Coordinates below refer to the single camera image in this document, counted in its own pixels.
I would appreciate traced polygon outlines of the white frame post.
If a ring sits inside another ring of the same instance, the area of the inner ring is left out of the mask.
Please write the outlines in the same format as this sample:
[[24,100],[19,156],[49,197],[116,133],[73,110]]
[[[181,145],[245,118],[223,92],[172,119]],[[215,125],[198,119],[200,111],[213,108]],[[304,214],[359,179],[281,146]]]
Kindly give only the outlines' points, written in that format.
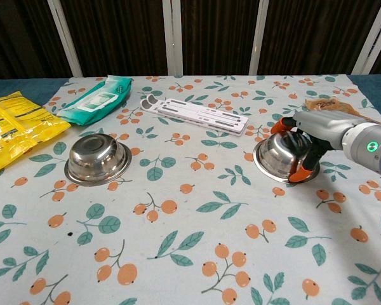
[[251,50],[249,75],[257,75],[262,42],[265,32],[265,24],[270,0],[259,0],[253,46]]
[[181,1],[162,0],[169,76],[183,76]]
[[69,26],[67,24],[67,20],[64,14],[64,10],[62,8],[61,1],[47,0],[47,2],[51,11],[51,15],[53,17],[53,21],[57,28],[58,35],[60,36],[60,40],[61,40],[63,50],[64,50],[65,56],[67,58],[67,62],[69,64],[69,67],[72,73],[72,76],[74,78],[81,78],[83,77],[81,65],[77,57],[74,42],[70,34]]
[[381,7],[373,21],[351,74],[369,74],[381,51]]

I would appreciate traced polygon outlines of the yellow snack bag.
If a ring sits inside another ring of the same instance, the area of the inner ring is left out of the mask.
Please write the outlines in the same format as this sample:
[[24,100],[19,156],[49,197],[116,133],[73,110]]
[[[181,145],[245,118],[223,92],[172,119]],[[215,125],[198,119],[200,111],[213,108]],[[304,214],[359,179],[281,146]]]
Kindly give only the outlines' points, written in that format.
[[70,124],[16,91],[0,97],[0,170]]

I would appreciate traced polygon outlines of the white folding laptop stand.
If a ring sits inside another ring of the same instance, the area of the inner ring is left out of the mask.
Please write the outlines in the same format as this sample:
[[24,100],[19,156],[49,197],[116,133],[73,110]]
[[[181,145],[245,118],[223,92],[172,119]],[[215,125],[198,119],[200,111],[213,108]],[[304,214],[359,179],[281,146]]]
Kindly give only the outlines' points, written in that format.
[[193,125],[211,128],[236,136],[241,136],[248,124],[248,118],[246,116],[240,116],[238,114],[232,114],[174,98],[160,100],[153,94],[149,94],[143,98],[140,101],[140,107],[142,110],[153,114],[186,121]]

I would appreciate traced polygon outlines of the brown spout pouch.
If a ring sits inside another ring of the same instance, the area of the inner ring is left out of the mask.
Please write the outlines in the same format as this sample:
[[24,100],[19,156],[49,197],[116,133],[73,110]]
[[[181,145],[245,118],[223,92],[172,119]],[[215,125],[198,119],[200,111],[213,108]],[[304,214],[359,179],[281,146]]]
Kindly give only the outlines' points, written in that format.
[[322,111],[322,110],[341,111],[347,114],[351,114],[351,115],[363,118],[369,122],[377,123],[381,125],[381,122],[375,121],[374,119],[363,116],[357,110],[355,110],[353,106],[351,106],[348,103],[341,102],[337,98],[317,98],[314,100],[306,99],[305,106],[310,111]]

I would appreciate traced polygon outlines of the green wet wipes pack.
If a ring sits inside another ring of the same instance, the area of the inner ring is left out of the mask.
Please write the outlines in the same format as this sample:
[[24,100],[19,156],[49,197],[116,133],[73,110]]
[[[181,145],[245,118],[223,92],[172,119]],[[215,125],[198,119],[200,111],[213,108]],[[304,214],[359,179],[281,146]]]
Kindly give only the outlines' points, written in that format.
[[57,116],[79,126],[96,123],[126,100],[132,81],[131,78],[108,75],[105,81],[59,110]]

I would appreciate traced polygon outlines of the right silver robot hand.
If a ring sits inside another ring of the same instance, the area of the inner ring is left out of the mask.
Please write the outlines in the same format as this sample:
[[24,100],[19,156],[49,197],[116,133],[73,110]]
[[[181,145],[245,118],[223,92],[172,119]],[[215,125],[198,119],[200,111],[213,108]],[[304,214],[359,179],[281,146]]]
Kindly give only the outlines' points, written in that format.
[[349,130],[368,123],[364,118],[346,112],[328,110],[300,111],[293,116],[282,117],[271,128],[272,134],[296,128],[308,134],[311,140],[305,159],[295,173],[289,176],[289,182],[298,183],[310,177],[327,151],[343,149],[343,137]]

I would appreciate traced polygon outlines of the floral tablecloth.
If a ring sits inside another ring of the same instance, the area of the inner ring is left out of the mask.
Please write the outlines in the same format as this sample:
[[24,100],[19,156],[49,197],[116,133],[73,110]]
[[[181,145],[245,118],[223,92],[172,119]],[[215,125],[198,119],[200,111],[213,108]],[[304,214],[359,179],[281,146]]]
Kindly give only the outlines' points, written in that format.
[[[141,109],[153,94],[246,116],[241,136]],[[0,305],[381,305],[381,181],[329,152],[301,185],[263,175],[253,148],[310,98],[381,122],[348,76],[143,76],[122,106],[0,170]],[[84,136],[132,161],[79,186]]]

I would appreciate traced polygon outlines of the steel bowl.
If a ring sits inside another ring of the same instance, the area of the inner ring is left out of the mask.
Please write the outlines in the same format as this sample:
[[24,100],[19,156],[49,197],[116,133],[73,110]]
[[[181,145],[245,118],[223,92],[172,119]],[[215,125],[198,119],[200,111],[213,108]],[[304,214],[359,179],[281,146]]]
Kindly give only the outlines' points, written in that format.
[[284,184],[301,184],[315,178],[319,173],[319,163],[304,180],[291,182],[293,175],[302,165],[311,141],[301,133],[282,131],[272,134],[259,142],[253,150],[253,161],[257,168],[269,178]]
[[131,161],[132,153],[126,145],[110,135],[94,133],[73,144],[64,173],[79,186],[99,186],[120,177]]

